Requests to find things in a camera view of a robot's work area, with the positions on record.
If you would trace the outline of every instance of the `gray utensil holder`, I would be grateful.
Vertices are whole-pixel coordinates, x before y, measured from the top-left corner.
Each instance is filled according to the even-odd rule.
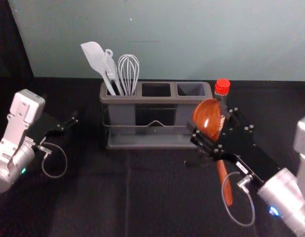
[[[208,98],[210,85],[201,81],[139,81],[133,96],[109,95],[102,83],[107,148],[196,148],[186,124]]]

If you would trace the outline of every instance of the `black table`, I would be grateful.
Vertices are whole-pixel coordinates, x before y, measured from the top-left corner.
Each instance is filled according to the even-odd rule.
[[[47,178],[38,154],[13,188],[0,195],[0,236],[294,236],[256,195],[255,225],[242,228],[234,223],[223,206],[215,164],[208,160],[205,168],[184,169],[183,161],[198,159],[197,151],[105,150],[100,83],[37,78],[28,87],[47,95],[45,111],[60,120],[76,108],[85,111],[66,135],[50,139],[69,158],[64,177]],[[296,174],[299,158],[292,145],[297,121],[305,115],[305,82],[231,84],[228,104],[239,107],[255,125],[256,143]],[[0,138],[12,96],[19,89],[1,87],[5,94],[0,96]],[[57,156],[46,165],[55,173],[63,168]],[[235,168],[228,165],[228,170]],[[232,211],[248,222],[246,196],[234,190]]]

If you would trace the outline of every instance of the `spatula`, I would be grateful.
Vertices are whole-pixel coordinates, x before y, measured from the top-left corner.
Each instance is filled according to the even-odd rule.
[[[105,85],[111,95],[116,95],[114,89],[110,83],[110,80],[107,76],[106,69],[102,64],[102,59],[104,57],[104,51],[101,46],[96,42],[87,42],[81,44],[81,48],[86,56],[90,66],[93,70],[97,71],[103,78]]]

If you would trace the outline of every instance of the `wire whisk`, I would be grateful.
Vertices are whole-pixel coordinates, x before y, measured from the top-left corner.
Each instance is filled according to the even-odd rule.
[[[139,61],[132,54],[124,54],[118,60],[118,74],[125,95],[134,95],[139,77]]]

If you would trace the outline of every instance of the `black cloth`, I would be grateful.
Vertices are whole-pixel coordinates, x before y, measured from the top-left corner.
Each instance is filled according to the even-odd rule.
[[[60,120],[77,108],[84,108],[84,114],[63,137],[48,140],[68,156],[63,178],[47,178],[38,154],[16,184],[0,195],[0,236],[294,236],[280,219],[270,216],[257,195],[254,226],[234,223],[223,206],[215,164],[205,158],[206,167],[183,167],[184,160],[199,159],[197,151],[105,150],[100,83],[40,78],[29,87],[47,96],[45,111]],[[237,106],[255,125],[256,143],[296,174],[299,158],[292,146],[297,121],[305,116],[305,83],[232,81],[228,105]],[[0,124],[7,113],[6,106],[0,111]],[[59,157],[46,162],[55,174],[63,168]],[[234,170],[228,164],[228,171]],[[239,177],[231,180],[231,210],[249,222],[249,202],[234,185]]]

